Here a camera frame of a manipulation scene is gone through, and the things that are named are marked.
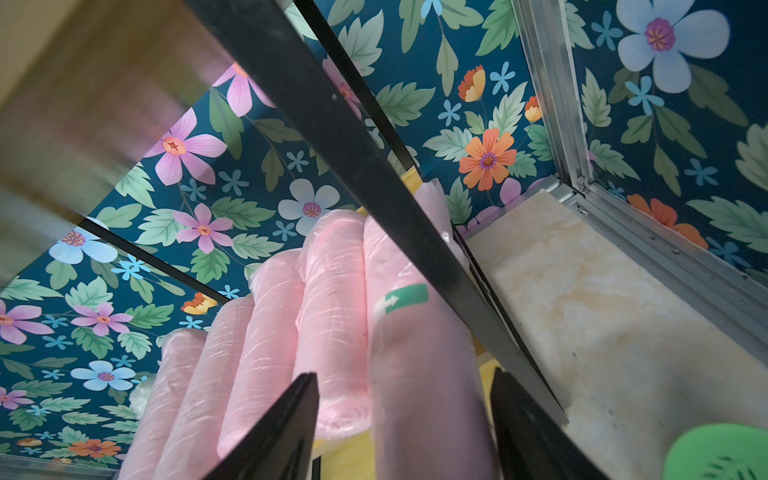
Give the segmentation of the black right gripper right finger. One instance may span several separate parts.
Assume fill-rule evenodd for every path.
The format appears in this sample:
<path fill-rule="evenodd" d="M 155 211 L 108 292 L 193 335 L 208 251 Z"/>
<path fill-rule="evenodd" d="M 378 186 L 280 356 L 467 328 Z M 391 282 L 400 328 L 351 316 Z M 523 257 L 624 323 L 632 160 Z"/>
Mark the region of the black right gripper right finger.
<path fill-rule="evenodd" d="M 494 372 L 490 402 L 505 479 L 607 479 L 519 382 L 500 368 Z"/>

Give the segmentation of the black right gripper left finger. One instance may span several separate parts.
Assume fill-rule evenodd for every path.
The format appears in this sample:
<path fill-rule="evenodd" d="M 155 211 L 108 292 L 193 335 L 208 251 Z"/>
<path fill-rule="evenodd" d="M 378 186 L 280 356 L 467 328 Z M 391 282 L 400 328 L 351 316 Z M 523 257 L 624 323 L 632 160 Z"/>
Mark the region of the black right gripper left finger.
<path fill-rule="evenodd" d="M 205 480 L 305 479 L 318 410 L 317 375 L 302 373 Z"/>

